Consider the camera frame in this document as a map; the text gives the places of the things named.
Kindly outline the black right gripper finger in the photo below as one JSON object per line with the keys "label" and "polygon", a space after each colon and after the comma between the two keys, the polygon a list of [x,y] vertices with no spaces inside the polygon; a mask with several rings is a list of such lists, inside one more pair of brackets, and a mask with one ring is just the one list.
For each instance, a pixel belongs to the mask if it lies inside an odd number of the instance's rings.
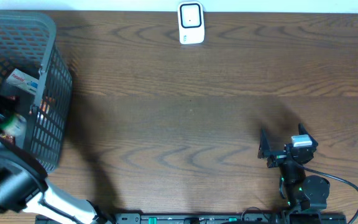
{"label": "black right gripper finger", "polygon": [[267,139],[267,135],[265,130],[262,128],[260,130],[260,143],[259,143],[259,151],[258,153],[269,153],[270,152],[270,144]]}
{"label": "black right gripper finger", "polygon": [[318,142],[312,137],[312,135],[306,130],[305,126],[302,123],[298,124],[298,133],[299,135],[307,135],[313,146],[318,146]]}

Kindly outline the green lid white jar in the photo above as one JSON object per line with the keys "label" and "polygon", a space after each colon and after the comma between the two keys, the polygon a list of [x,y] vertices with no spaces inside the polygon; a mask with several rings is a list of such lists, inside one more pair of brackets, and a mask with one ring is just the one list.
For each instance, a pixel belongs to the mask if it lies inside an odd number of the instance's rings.
{"label": "green lid white jar", "polygon": [[13,114],[1,125],[1,130],[9,136],[20,136],[25,133],[27,120],[20,114]]}

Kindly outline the white Panadol medicine box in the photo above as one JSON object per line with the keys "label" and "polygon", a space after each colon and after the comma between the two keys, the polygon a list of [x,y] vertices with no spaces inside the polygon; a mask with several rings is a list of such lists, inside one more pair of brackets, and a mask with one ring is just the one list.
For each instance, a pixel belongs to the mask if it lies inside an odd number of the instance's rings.
{"label": "white Panadol medicine box", "polygon": [[8,84],[18,87],[28,93],[36,95],[39,80],[18,70],[14,69],[11,74],[7,77],[6,81]]}

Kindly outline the orange Kleenex tissue pack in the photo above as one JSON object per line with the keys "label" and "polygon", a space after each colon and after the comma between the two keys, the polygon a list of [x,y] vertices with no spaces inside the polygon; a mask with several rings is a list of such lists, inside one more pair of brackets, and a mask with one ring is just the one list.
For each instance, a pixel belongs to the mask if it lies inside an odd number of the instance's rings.
{"label": "orange Kleenex tissue pack", "polygon": [[55,103],[55,98],[51,96],[46,96],[45,99],[41,101],[38,118],[40,120],[43,120],[45,115],[51,115],[54,110]]}

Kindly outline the red Toto chocolate bar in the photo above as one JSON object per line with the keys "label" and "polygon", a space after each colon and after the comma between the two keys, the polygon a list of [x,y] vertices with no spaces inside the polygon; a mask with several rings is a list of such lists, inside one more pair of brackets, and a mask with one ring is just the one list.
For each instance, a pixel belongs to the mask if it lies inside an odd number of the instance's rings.
{"label": "red Toto chocolate bar", "polygon": [[[12,100],[12,101],[16,101],[17,100],[17,96],[7,96],[8,99]],[[0,134],[0,138],[2,138],[3,140],[11,143],[12,145],[16,144],[16,139],[14,136],[10,136],[6,133],[2,133]]]}

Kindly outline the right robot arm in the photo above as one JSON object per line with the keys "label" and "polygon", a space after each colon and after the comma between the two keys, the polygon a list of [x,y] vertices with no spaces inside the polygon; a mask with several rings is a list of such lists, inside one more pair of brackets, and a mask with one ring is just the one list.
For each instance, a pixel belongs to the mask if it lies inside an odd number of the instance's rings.
{"label": "right robot arm", "polygon": [[267,160],[268,168],[280,169],[279,192],[288,208],[272,215],[270,223],[322,223],[321,211],[327,208],[330,183],[318,175],[306,175],[304,164],[314,158],[318,143],[302,124],[281,151],[271,150],[267,134],[260,132],[257,157]]}

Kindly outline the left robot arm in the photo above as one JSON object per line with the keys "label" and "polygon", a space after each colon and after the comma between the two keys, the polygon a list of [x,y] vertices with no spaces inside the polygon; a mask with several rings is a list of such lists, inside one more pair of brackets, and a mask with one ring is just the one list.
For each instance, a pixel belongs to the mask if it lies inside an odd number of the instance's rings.
{"label": "left robot arm", "polygon": [[0,213],[35,213],[57,223],[115,223],[98,206],[53,185],[33,156],[2,138],[16,134],[16,104],[0,95]]}

